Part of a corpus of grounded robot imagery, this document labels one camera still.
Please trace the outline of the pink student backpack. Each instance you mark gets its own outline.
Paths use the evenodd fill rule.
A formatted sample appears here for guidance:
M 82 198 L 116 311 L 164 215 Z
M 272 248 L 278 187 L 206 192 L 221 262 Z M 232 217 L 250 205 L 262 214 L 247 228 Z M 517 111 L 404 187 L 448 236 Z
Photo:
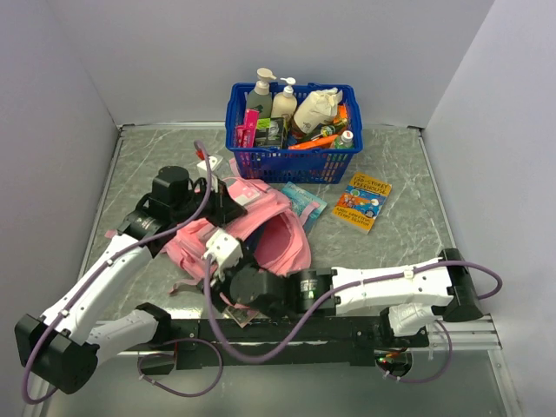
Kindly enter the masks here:
M 259 266 L 276 275 L 308 268 L 311 252 L 308 238 L 291 201 L 262 180 L 233 176 L 224 181 L 231 197 L 248 213 L 224 226 L 227 233 L 245 245 Z M 186 203 L 192 189 L 189 172 L 179 166 L 159 170 L 151 190 L 125 217 L 117 232 L 140 241 L 149 239 L 154 253 L 164 252 L 187 274 L 185 285 L 197 285 L 204 276 L 202 256 L 206 242 L 217 228 L 206 219 L 186 218 Z M 173 229 L 174 234 L 153 240 L 153 235 Z

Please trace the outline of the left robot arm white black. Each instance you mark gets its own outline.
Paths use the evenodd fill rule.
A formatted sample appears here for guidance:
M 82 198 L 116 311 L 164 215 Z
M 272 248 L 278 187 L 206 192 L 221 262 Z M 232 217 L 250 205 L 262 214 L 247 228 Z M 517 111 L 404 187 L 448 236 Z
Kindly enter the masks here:
M 150 192 L 127 214 L 109 246 L 91 269 L 57 303 L 15 326 L 17 349 L 26 375 L 35 374 L 73 394 L 96 368 L 124 350 L 147 344 L 164 348 L 172 319 L 150 303 L 118 321 L 98 327 L 101 313 L 140 269 L 148 265 L 190 222 L 204 218 L 223 227 L 247 213 L 217 176 L 192 181 L 182 167 L 158 171 Z

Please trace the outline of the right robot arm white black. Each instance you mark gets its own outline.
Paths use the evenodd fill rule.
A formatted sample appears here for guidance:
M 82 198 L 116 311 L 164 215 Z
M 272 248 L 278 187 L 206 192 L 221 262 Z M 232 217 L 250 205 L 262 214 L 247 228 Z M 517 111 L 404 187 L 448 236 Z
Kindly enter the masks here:
M 207 280 L 205 299 L 214 307 L 245 307 L 272 319 L 305 321 L 312 315 L 348 316 L 376 309 L 386 316 L 381 339 L 400 345 L 436 320 L 482 318 L 469 274 L 474 265 L 446 249 L 424 262 L 394 268 L 304 269 L 288 276 L 243 257 L 221 279 Z

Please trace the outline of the orange toothbrush pack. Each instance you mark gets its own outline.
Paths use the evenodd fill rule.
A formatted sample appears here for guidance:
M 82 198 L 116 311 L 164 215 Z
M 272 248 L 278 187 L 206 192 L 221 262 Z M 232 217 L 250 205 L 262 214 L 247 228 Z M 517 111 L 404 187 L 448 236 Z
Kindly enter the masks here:
M 329 149 L 331 144 L 337 138 L 337 135 L 331 136 L 319 136 L 314 140 L 297 143 L 295 145 L 289 146 L 288 150 L 312 150 L 312 149 Z

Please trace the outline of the floral notebook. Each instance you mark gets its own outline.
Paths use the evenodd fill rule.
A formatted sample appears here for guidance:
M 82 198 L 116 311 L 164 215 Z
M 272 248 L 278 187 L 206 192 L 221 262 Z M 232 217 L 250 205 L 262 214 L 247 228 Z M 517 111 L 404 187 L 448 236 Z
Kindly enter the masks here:
M 247 308 L 227 306 L 224 314 L 234 320 L 240 328 L 245 328 L 259 313 Z

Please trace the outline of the blue plastic basket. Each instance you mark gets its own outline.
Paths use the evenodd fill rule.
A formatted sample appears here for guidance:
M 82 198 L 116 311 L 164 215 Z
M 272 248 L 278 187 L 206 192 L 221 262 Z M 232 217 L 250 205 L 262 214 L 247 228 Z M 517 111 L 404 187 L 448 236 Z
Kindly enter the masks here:
M 338 183 L 353 156 L 363 150 L 362 120 L 354 89 L 347 84 L 308 83 L 294 87 L 294 96 L 303 103 L 314 90 L 336 87 L 342 93 L 340 106 L 347 113 L 347 129 L 354 134 L 348 149 L 293 150 L 304 135 L 288 128 L 288 136 L 279 147 L 244 148 L 236 138 L 237 127 L 243 124 L 248 93 L 253 83 L 236 83 L 231 88 L 225 119 L 226 148 L 234 154 L 239 174 L 247 179 L 261 179 L 271 183 Z

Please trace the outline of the pink box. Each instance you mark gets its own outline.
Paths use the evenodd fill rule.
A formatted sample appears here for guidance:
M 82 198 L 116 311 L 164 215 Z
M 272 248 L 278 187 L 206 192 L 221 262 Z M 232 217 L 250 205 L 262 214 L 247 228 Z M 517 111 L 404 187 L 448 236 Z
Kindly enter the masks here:
M 235 145 L 240 148 L 251 149 L 255 146 L 255 135 L 259 121 L 259 112 L 255 109 L 247 109 L 244 114 L 243 123 L 235 127 Z

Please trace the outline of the teal paperback book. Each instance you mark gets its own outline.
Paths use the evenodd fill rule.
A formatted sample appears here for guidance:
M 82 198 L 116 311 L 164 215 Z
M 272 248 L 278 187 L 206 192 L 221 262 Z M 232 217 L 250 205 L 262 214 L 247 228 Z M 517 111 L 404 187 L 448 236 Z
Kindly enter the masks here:
M 308 235 L 328 204 L 292 182 L 286 183 L 281 192 L 291 201 L 292 210 L 298 215 Z

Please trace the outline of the black green box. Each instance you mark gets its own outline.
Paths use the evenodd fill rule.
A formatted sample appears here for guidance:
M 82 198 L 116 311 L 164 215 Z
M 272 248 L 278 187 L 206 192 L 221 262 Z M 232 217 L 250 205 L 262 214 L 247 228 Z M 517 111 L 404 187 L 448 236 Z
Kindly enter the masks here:
M 282 149 L 288 138 L 288 120 L 285 117 L 262 118 L 255 128 L 254 147 Z

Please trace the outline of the grey pump bottle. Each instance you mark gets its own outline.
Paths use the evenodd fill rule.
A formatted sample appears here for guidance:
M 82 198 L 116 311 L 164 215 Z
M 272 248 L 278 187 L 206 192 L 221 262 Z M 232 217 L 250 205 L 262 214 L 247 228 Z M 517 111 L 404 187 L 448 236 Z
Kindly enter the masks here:
M 246 109 L 256 110 L 260 119 L 270 118 L 273 103 L 270 83 L 276 79 L 276 76 L 268 68 L 259 68 L 256 74 L 257 81 L 247 95 Z

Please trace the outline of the cream pump bottle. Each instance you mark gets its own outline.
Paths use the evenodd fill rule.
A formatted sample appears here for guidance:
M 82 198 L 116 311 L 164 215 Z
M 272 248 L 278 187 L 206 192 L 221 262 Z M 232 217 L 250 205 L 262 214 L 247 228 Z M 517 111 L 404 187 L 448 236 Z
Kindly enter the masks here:
M 270 117 L 282 117 L 288 122 L 297 108 L 297 99 L 294 91 L 296 80 L 293 77 L 282 77 L 281 80 L 286 85 L 282 92 L 275 95 Z

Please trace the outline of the small green bottle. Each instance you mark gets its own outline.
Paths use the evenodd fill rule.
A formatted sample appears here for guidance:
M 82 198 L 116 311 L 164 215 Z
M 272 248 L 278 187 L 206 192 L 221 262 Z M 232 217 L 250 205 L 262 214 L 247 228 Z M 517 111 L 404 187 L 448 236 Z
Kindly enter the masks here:
M 327 125 L 321 128 L 321 136 L 333 136 L 340 134 L 347 125 L 344 122 L 338 122 L 336 124 Z

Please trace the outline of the yellow treehouse book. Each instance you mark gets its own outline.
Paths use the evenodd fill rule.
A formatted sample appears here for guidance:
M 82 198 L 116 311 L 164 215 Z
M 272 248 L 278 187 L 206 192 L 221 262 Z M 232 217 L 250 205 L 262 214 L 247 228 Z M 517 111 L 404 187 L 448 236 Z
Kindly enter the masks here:
M 367 235 L 391 190 L 391 184 L 356 172 L 334 205 L 332 213 L 337 219 Z

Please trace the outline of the black mounting base rail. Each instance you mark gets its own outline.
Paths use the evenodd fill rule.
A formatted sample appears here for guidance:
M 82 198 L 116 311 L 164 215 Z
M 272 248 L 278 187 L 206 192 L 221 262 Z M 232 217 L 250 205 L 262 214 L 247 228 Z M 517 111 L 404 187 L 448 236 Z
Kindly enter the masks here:
M 228 342 L 247 355 L 264 355 L 276 348 L 293 330 L 292 321 L 255 319 L 240 328 L 231 319 L 219 319 L 218 324 Z M 417 334 L 394 338 L 380 330 L 381 318 L 374 316 L 312 317 L 288 345 L 268 365 L 305 365 L 347 363 L 350 366 L 372 367 L 380 352 L 446 350 L 448 340 L 453 350 L 500 350 L 501 344 L 493 320 L 485 316 L 477 321 L 434 323 Z M 178 370 L 215 367 L 218 348 L 225 366 L 242 363 L 231 357 L 216 339 L 207 319 L 177 319 L 172 321 L 167 345 L 143 343 L 128 351 L 145 354 L 168 354 Z

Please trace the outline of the beige drawstring pouch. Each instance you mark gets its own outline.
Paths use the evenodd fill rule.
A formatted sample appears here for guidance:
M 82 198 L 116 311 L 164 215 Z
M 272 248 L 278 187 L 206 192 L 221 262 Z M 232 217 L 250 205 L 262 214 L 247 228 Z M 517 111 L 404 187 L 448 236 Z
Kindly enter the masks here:
M 319 125 L 332 122 L 338 114 L 343 92 L 338 88 L 311 91 L 295 111 L 291 122 L 294 137 L 304 137 Z

